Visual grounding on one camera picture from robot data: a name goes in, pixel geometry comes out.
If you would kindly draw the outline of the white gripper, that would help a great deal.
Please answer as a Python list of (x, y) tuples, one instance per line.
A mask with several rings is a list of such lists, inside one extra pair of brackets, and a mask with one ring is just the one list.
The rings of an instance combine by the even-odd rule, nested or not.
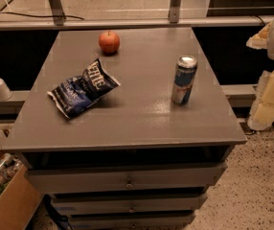
[[(268, 57), (274, 60), (274, 19), (250, 37), (246, 46), (252, 49), (266, 49)], [(274, 71), (263, 71), (256, 88), (256, 100), (252, 103), (248, 126), (253, 130), (265, 130), (274, 122)]]

